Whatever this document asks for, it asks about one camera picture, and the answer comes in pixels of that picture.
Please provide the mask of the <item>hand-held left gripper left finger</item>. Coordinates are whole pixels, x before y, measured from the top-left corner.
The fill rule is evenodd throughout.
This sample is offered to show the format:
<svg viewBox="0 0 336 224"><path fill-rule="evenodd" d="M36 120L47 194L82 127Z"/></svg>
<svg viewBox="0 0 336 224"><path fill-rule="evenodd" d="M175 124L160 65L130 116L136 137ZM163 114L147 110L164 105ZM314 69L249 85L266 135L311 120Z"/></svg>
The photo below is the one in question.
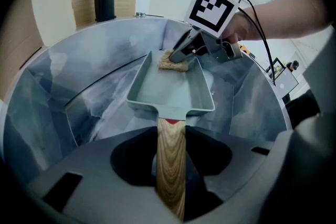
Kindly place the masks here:
<svg viewBox="0 0 336 224"><path fill-rule="evenodd" d="M156 144L155 127L90 142L35 178L28 189L58 223L181 224L155 190Z"/></svg>

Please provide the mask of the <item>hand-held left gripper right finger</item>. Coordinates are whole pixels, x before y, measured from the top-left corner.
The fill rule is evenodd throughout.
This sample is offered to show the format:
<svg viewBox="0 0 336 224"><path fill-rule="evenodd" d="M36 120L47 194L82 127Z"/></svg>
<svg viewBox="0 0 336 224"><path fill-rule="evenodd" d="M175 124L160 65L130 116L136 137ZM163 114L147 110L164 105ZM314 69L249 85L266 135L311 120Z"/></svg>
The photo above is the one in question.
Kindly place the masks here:
<svg viewBox="0 0 336 224"><path fill-rule="evenodd" d="M251 140L200 127L186 127L184 221L224 204L257 171L273 142Z"/></svg>

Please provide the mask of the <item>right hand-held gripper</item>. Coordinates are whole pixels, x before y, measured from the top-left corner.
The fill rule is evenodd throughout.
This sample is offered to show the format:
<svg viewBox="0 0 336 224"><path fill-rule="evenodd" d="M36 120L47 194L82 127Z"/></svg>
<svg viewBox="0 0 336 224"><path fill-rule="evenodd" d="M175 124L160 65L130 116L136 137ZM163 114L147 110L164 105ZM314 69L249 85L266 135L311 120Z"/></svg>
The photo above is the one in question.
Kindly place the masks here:
<svg viewBox="0 0 336 224"><path fill-rule="evenodd" d="M237 11L236 0L192 0L186 14L191 29L175 44L169 59L178 63L192 55L204 54L218 62L241 58L238 43L231 44L222 38L222 32Z"/></svg>

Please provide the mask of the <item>beige scrubbing sponge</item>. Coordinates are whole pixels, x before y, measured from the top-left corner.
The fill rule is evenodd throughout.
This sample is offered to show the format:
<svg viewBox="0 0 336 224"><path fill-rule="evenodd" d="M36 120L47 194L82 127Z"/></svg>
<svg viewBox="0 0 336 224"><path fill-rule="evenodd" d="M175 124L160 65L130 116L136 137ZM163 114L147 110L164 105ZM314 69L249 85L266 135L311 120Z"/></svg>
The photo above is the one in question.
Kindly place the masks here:
<svg viewBox="0 0 336 224"><path fill-rule="evenodd" d="M159 69L162 70L175 70L178 72L187 72L188 63L186 61L173 63L169 57L173 53L173 50L166 50L164 55L161 57L159 63L157 64Z"/></svg>

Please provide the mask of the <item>person's right forearm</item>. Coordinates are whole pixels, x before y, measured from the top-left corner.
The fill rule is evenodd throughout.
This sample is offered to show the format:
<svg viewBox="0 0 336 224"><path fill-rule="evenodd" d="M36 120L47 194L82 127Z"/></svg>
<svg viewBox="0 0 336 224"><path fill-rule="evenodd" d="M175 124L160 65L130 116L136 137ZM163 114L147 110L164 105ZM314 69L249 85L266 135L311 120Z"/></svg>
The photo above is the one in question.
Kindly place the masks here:
<svg viewBox="0 0 336 224"><path fill-rule="evenodd" d="M274 0L247 8L267 39L300 38L317 33L333 22L326 0Z"/></svg>

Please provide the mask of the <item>person's right hand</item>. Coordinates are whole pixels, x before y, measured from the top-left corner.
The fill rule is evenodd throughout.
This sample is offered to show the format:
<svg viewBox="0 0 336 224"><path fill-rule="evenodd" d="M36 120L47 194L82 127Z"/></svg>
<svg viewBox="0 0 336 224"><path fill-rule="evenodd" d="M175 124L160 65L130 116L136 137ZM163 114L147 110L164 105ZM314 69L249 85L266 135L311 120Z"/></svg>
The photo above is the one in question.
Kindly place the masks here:
<svg viewBox="0 0 336 224"><path fill-rule="evenodd" d="M237 12L222 32L222 38L231 44L235 44L248 37L250 27L251 23L246 15L242 12Z"/></svg>

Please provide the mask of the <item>wooden cart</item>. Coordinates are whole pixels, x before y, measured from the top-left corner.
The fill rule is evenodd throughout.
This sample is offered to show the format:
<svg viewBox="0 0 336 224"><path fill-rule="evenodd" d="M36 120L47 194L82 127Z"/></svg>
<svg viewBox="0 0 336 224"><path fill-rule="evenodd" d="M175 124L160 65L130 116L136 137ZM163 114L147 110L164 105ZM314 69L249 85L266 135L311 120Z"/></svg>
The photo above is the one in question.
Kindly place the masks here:
<svg viewBox="0 0 336 224"><path fill-rule="evenodd" d="M252 58L254 60L257 60L256 56L250 50L248 50L245 45L239 44L239 48L240 48L240 50L242 52L244 52L245 54L249 55L250 58Z"/></svg>

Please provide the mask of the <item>person's black clothing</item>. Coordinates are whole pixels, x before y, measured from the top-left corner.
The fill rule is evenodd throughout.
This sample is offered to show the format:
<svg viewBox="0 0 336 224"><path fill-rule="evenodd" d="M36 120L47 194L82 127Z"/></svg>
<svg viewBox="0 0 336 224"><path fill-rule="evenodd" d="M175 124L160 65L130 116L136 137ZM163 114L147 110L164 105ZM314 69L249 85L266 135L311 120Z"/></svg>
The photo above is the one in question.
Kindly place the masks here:
<svg viewBox="0 0 336 224"><path fill-rule="evenodd" d="M325 2L325 6L327 7L331 25L333 28L336 29L336 5L334 6L333 0L323 1ZM320 113L319 106L311 89L307 90L298 98L288 101L285 105L293 129L301 121Z"/></svg>

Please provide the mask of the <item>black framed monitor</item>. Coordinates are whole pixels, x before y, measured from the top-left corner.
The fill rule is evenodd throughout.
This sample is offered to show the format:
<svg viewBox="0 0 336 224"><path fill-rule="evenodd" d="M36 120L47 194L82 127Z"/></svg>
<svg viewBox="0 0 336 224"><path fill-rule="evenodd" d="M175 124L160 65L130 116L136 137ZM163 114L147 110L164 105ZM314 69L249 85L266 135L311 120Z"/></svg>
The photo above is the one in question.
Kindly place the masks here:
<svg viewBox="0 0 336 224"><path fill-rule="evenodd" d="M273 75L275 75L275 79L281 74L281 72L286 68L286 63L281 62L277 57L272 62L274 73L272 73L271 66L266 69L267 74L270 79L273 79Z"/></svg>

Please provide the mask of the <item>grey laptop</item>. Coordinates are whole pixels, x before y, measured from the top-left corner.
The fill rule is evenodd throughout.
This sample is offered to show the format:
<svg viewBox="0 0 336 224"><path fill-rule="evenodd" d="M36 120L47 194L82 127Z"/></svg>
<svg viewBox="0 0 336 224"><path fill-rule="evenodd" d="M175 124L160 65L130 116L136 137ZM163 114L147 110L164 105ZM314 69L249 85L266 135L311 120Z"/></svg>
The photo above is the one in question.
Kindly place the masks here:
<svg viewBox="0 0 336 224"><path fill-rule="evenodd" d="M292 72L286 68L275 79L278 96L283 98L290 93L299 83Z"/></svg>

